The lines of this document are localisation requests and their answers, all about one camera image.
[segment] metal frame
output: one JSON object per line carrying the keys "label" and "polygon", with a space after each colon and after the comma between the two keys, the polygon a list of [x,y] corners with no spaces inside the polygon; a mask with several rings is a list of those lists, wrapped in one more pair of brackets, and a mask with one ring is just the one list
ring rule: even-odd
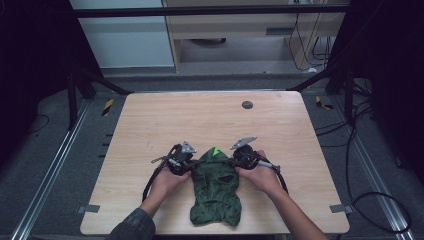
{"label": "metal frame", "polygon": [[329,13],[354,11],[350,4],[296,4],[296,5],[245,5],[245,6],[202,6],[202,7],[157,7],[121,9],[76,9],[55,11],[46,9],[48,14],[59,14],[77,18],[103,17],[148,17],[225,14],[277,14],[277,13]]}
{"label": "metal frame", "polygon": [[53,159],[53,162],[51,163],[46,175],[44,176],[43,181],[40,184],[40,187],[37,190],[37,193],[32,199],[24,216],[19,221],[19,224],[13,231],[11,239],[24,240],[28,238],[31,229],[34,226],[34,223],[37,220],[37,217],[40,214],[47,197],[49,196],[49,193],[56,181],[56,178],[59,175],[60,169],[62,168],[66,157],[68,156],[69,150],[71,149],[72,144],[74,143],[74,140],[78,135],[81,125],[87,115],[89,106],[90,100],[84,100],[75,126],[70,129],[66,134],[65,139],[63,140],[59,150],[56,153],[55,158]]}

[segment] black cable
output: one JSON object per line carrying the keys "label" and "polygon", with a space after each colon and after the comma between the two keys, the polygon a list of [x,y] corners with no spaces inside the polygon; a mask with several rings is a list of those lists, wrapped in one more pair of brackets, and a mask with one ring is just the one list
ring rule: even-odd
{"label": "black cable", "polygon": [[153,171],[152,176],[150,177],[149,181],[147,182],[146,188],[144,188],[143,199],[141,200],[141,202],[144,202],[144,200],[146,200],[147,194],[149,193],[149,190],[150,190],[150,187],[152,186],[153,181],[159,175],[162,168],[165,167],[166,162],[167,162],[167,160],[162,160],[160,165]]}
{"label": "black cable", "polygon": [[[365,109],[363,109],[362,111],[360,111],[359,113],[358,113],[358,109],[359,109],[359,107],[362,105],[362,104],[365,104],[365,103],[367,103],[368,101],[364,101],[364,102],[362,102],[361,104],[359,104],[357,107],[356,107],[356,109],[355,109],[355,113],[354,113],[354,120],[356,121],[357,119],[358,119],[358,117],[360,117],[360,116],[363,116],[364,114],[366,114],[366,113],[368,113],[368,112],[370,112],[370,110],[371,110],[371,108],[370,107],[368,107],[368,108],[365,108]],[[410,227],[411,227],[411,224],[412,224],[412,219],[411,219],[411,216],[410,216],[410,213],[408,212],[408,210],[405,208],[405,206],[402,204],[402,203],[400,203],[397,199],[395,199],[394,197],[392,197],[392,196],[390,196],[390,195],[388,195],[388,194],[385,194],[385,193],[381,193],[381,192],[366,192],[366,193],[363,193],[363,194],[361,194],[359,197],[357,197],[357,198],[353,198],[353,196],[352,196],[352,190],[351,190],[351,187],[350,187],[350,180],[349,180],[349,150],[350,150],[350,143],[352,142],[352,140],[353,140],[353,138],[354,138],[354,136],[355,136],[355,134],[356,134],[356,124],[354,124],[353,125],[353,127],[352,127],[352,129],[351,129],[351,133],[350,133],[350,135],[349,135],[349,139],[348,139],[348,144],[347,144],[347,146],[346,146],[346,155],[345,155],[345,178],[346,178],[346,187],[347,187],[347,191],[348,191],[348,195],[349,195],[349,200],[350,200],[350,202],[352,203],[352,206],[355,208],[355,210],[364,218],[364,219],[366,219],[369,223],[371,223],[373,226],[375,226],[375,227],[377,227],[377,228],[379,228],[379,229],[381,229],[381,230],[383,230],[383,231],[385,231],[385,232],[388,232],[388,233],[392,233],[392,234],[400,234],[400,233],[404,233],[404,232],[407,232],[409,229],[410,229]],[[366,216],[358,207],[356,207],[356,204],[358,203],[358,201],[359,200],[361,200],[362,198],[364,198],[364,197],[366,197],[366,196],[369,196],[369,195],[381,195],[381,196],[384,196],[384,197],[387,197],[387,198],[390,198],[390,199],[392,199],[393,201],[395,201],[397,204],[398,204],[398,206],[403,210],[403,212],[407,215],[407,219],[406,219],[406,221],[407,221],[407,226],[404,228],[404,229],[401,229],[401,230],[392,230],[392,229],[390,229],[390,228],[386,228],[386,227],[384,227],[384,226],[381,226],[381,225],[379,225],[379,224],[377,224],[375,221],[372,221],[368,216]]]}
{"label": "black cable", "polygon": [[359,213],[359,214],[361,214],[361,216],[363,217],[363,218],[365,218],[368,222],[370,222],[372,225],[374,225],[375,227],[377,227],[377,228],[379,228],[379,229],[381,229],[381,230],[383,230],[383,231],[386,231],[386,232],[388,232],[388,233],[393,233],[393,234],[401,234],[401,233],[405,233],[405,232],[407,232],[410,228],[411,228],[411,225],[412,225],[412,218],[411,218],[411,214],[409,213],[409,211],[406,209],[406,207],[401,203],[401,202],[399,202],[396,198],[394,198],[394,197],[392,197],[392,196],[390,196],[390,195],[388,195],[388,194],[385,194],[385,193],[382,193],[382,192],[367,192],[367,193],[364,193],[364,194],[361,194],[359,197],[357,197],[353,202],[352,202],[352,206],[353,207],[355,207],[356,206],[356,204],[359,202],[359,200],[361,200],[362,198],[364,198],[364,197],[367,197],[367,196],[371,196],[371,195],[377,195],[377,196],[383,196],[383,197],[386,197],[386,198],[389,198],[389,199],[391,199],[392,201],[394,201],[399,207],[400,207],[400,209],[402,210],[402,212],[403,213],[405,213],[406,214],[406,222],[407,222],[407,225],[406,225],[406,227],[404,228],[404,229],[401,229],[401,230],[393,230],[393,229],[391,229],[391,228],[386,228],[386,227],[384,227],[384,226],[382,226],[382,225],[380,225],[380,224],[378,224],[378,223],[376,223],[376,222],[374,222],[374,221],[372,221],[371,220],[371,218],[369,218],[367,215],[365,215],[359,208],[355,208],[355,210]]}
{"label": "black cable", "polygon": [[325,134],[329,134],[329,133],[332,133],[332,132],[335,132],[335,131],[339,130],[340,128],[342,128],[342,127],[344,127],[344,126],[346,126],[346,125],[348,125],[348,123],[347,123],[347,122],[345,122],[345,123],[343,123],[342,125],[339,125],[339,126],[337,126],[337,127],[333,128],[333,129],[330,129],[330,130],[328,130],[328,131],[325,131],[325,132],[322,132],[322,133],[317,133],[316,135],[317,135],[317,136],[322,136],[322,135],[325,135]]}
{"label": "black cable", "polygon": [[[308,63],[311,65],[311,67],[318,67],[318,66],[322,66],[322,64],[315,64],[315,63],[311,63],[311,62],[308,60],[308,57],[306,56],[305,47],[303,46],[302,38],[300,37],[300,32],[299,32],[299,27],[298,27],[299,15],[300,15],[299,13],[297,13],[297,14],[296,14],[296,21],[295,21],[295,23],[294,23],[293,31],[292,31],[292,33],[291,33],[291,35],[290,35],[290,38],[289,38],[289,49],[290,49],[290,53],[291,53],[291,55],[292,55],[292,58],[293,58],[293,59],[295,59],[294,54],[293,54],[293,51],[292,51],[292,49],[291,49],[291,40],[292,40],[293,34],[295,33],[295,31],[296,31],[296,29],[297,29],[297,35],[298,35],[298,37],[299,37],[300,46],[302,47],[303,56],[305,57],[306,62],[308,62]],[[299,68],[297,65],[296,65],[296,68],[297,68],[298,70],[300,70],[300,71],[305,71],[305,70],[307,70],[307,69],[301,69],[301,68]]]}
{"label": "black cable", "polygon": [[335,147],[344,147],[346,145],[347,145],[347,143],[340,144],[340,145],[320,145],[320,147],[322,147],[322,148],[335,148]]}
{"label": "black cable", "polygon": [[316,131],[316,130],[321,130],[321,129],[325,129],[325,128],[332,127],[332,126],[335,126],[335,125],[339,125],[339,124],[342,124],[342,123],[346,123],[346,121],[338,122],[338,123],[332,123],[332,124],[327,125],[327,126],[325,126],[325,127],[318,127],[318,128],[315,128],[314,130],[315,130],[315,131]]}
{"label": "black cable", "polygon": [[28,132],[28,134],[35,133],[35,132],[40,131],[41,129],[45,128],[45,127],[49,124],[49,122],[50,122],[50,118],[49,118],[47,115],[44,115],[44,114],[38,114],[37,116],[45,117],[45,118],[47,119],[47,122],[46,122],[46,123],[44,123],[44,125],[43,125],[43,126],[41,126],[41,127],[39,127],[38,129],[35,129],[35,130],[33,130],[33,131],[29,131],[29,132]]}

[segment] wooden table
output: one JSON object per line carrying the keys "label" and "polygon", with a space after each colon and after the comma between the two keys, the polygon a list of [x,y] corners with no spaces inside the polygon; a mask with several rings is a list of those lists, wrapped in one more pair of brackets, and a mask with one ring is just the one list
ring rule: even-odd
{"label": "wooden table", "polygon": [[[253,108],[242,103],[251,101]],[[340,204],[303,99],[297,92],[189,92],[132,94],[126,99],[90,205],[84,234],[108,234],[140,205],[142,192],[174,144],[187,140],[200,158],[211,147],[231,156],[239,138],[257,136],[250,145],[265,150],[280,165],[290,196],[325,233],[349,229],[344,213],[331,213]],[[194,205],[191,180],[165,200],[154,217],[157,234],[276,234],[288,233],[275,206],[248,180],[241,178],[237,195],[242,215],[237,227],[213,223],[195,227],[189,219]]]}

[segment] green garment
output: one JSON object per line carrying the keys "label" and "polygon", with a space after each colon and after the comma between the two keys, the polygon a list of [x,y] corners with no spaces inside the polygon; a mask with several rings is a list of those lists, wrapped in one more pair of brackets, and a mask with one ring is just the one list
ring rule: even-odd
{"label": "green garment", "polygon": [[231,226],[240,222],[241,204],[235,191],[239,176],[228,157],[212,148],[199,159],[192,171],[196,202],[190,210],[194,225],[224,221]]}

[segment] human hand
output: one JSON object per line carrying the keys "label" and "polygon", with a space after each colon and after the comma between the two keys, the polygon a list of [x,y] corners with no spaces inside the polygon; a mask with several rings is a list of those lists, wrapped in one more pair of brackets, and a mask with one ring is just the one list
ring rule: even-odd
{"label": "human hand", "polygon": [[191,172],[186,172],[182,176],[174,175],[169,168],[164,167],[156,176],[150,188],[149,195],[141,203],[143,209],[150,217],[153,217],[159,209],[162,202],[184,181],[186,181]]}
{"label": "human hand", "polygon": [[[266,158],[263,150],[258,150],[256,152]],[[249,179],[259,190],[268,195],[275,189],[281,188],[280,182],[278,181],[274,170],[269,167],[257,165],[252,170],[236,167],[236,171],[240,176]]]}
{"label": "human hand", "polygon": [[165,200],[171,193],[191,175],[188,171],[182,176],[175,175],[168,167],[162,168],[152,183],[149,195],[158,194],[162,200]]}

